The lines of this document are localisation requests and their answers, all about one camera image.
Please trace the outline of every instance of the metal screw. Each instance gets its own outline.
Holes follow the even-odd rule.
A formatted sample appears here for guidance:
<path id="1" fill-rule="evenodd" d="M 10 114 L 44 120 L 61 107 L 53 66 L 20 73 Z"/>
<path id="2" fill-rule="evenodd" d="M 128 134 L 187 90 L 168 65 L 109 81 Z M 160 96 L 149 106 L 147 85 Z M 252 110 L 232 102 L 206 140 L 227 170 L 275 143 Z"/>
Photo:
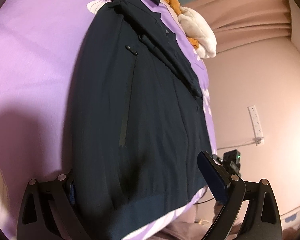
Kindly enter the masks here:
<path id="1" fill-rule="evenodd" d="M 35 181 L 35 179 L 31 179 L 31 180 L 29 180 L 29 185 L 34 185 L 36 183 L 36 181 Z"/>
<path id="2" fill-rule="evenodd" d="M 233 174 L 233 175 L 231 175 L 231 179 L 234 181 L 238 181 L 240 178 L 238 175 Z"/>
<path id="3" fill-rule="evenodd" d="M 65 174 L 60 174 L 59 176 L 58 176 L 58 180 L 59 181 L 63 181 L 63 180 L 65 180 L 66 179 L 66 175 Z"/>
<path id="4" fill-rule="evenodd" d="M 269 181 L 267 181 L 266 179 L 262 180 L 262 184 L 268 186 L 269 185 Z"/>

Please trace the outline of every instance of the flower petal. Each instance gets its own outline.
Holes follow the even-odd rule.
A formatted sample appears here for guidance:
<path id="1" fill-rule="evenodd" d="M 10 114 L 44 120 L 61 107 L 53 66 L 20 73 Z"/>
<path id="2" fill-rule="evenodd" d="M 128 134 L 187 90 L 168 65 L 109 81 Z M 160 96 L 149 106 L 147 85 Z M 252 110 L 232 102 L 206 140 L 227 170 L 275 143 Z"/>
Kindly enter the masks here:
<path id="1" fill-rule="evenodd" d="M 87 8 L 89 11 L 91 11 L 93 14 L 97 14 L 98 10 L 105 4 L 105 1 L 103 0 L 96 0 L 92 1 L 87 4 Z"/>

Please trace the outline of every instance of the wall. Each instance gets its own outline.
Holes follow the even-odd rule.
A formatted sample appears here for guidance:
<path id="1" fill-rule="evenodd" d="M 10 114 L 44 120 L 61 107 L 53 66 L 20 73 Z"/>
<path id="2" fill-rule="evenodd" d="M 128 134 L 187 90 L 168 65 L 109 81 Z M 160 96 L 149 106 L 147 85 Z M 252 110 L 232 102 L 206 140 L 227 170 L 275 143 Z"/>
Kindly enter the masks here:
<path id="1" fill-rule="evenodd" d="M 204 62 L 210 78 L 210 104 L 218 148 L 240 145 L 254 138 L 247 107 L 256 105 L 265 144 L 239 148 L 242 178 L 268 179 L 281 215 L 296 208 L 300 205 L 297 49 L 288 38 L 274 38 L 224 51 Z M 220 150 L 218 155 L 228 150 Z M 213 204 L 211 201 L 199 205 L 197 217 L 207 219 Z"/>

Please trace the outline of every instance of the jacket pocket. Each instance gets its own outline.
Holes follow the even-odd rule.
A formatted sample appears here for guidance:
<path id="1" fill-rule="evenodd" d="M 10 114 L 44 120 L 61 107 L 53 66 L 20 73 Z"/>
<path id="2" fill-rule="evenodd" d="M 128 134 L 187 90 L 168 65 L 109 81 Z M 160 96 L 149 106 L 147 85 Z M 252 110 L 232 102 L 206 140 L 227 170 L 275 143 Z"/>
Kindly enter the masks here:
<path id="1" fill-rule="evenodd" d="M 129 119 L 129 110 L 131 104 L 131 93 L 132 93 L 132 86 L 133 86 L 133 75 L 134 70 L 136 68 L 137 57 L 138 53 L 134 51 L 130 46 L 126 46 L 126 49 L 130 51 L 134 55 L 134 60 L 132 62 L 130 73 L 127 81 L 127 89 L 126 89 L 126 96 L 125 96 L 125 103 L 124 103 L 124 110 L 123 110 L 123 117 L 121 123 L 121 130 L 119 136 L 119 146 L 124 147 L 126 144 L 126 136 L 127 136 L 127 127 L 128 127 L 128 119 Z"/>

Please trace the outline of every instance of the jacket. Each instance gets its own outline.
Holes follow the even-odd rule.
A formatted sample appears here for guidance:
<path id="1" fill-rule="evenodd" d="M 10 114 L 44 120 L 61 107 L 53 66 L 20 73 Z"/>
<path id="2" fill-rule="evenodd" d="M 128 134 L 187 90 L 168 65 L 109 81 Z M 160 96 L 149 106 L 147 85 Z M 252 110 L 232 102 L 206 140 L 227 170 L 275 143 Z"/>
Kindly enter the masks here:
<path id="1" fill-rule="evenodd" d="M 211 153 L 198 78 L 140 0 L 98 11 L 73 96 L 76 205 L 93 239 L 122 239 L 206 185 L 196 163 Z"/>

